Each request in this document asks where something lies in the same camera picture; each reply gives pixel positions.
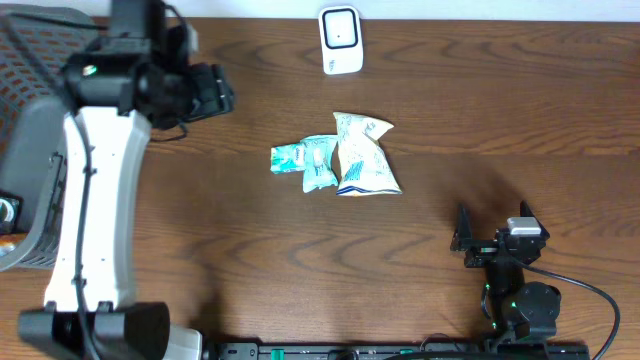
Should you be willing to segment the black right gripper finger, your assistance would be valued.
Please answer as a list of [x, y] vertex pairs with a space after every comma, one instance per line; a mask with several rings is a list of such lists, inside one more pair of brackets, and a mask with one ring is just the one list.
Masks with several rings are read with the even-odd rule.
[[458, 206], [456, 226], [453, 239], [455, 241], [468, 241], [473, 239], [470, 218], [466, 207], [462, 204]]
[[520, 216], [521, 217], [535, 217], [533, 211], [529, 207], [526, 201], [520, 202]]

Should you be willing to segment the white yellow chip bag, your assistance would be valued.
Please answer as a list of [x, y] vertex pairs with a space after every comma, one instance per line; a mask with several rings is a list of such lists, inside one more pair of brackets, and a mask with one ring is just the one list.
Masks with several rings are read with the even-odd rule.
[[338, 196], [402, 193], [379, 144], [394, 125], [366, 115], [334, 112], [341, 180]]

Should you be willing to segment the teal white snack packet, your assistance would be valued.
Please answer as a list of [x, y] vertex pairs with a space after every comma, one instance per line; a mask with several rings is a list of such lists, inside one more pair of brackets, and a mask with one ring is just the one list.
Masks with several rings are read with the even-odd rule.
[[331, 166], [337, 141], [336, 135], [313, 135], [301, 140], [305, 150], [304, 193], [338, 185], [337, 177]]

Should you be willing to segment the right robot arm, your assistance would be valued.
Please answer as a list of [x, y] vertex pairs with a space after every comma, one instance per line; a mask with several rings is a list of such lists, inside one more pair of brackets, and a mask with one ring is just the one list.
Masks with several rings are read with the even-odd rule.
[[526, 202], [520, 214], [488, 240], [473, 235], [470, 215], [458, 210], [450, 250], [464, 254], [464, 266], [485, 272], [481, 308], [495, 333], [483, 341], [490, 352], [505, 352], [529, 343], [543, 347], [557, 332], [561, 293], [542, 282], [527, 282], [524, 269], [541, 256], [550, 234]]

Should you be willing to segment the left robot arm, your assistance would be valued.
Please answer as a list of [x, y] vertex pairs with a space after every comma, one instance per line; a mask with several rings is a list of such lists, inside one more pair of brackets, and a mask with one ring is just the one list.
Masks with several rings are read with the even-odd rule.
[[132, 233], [139, 174], [153, 130], [229, 113], [218, 65], [193, 64], [196, 32], [169, 27], [162, 1], [116, 1], [110, 22], [72, 54], [54, 85], [66, 112], [66, 183], [52, 277], [20, 338], [55, 359], [211, 359], [197, 330], [162, 302], [139, 302]]

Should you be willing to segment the orange snack packet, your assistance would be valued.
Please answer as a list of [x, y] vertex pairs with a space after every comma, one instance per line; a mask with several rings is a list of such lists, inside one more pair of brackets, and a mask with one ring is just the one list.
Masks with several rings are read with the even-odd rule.
[[0, 256], [3, 257], [17, 248], [24, 241], [26, 235], [21, 234], [2, 234], [0, 236]]

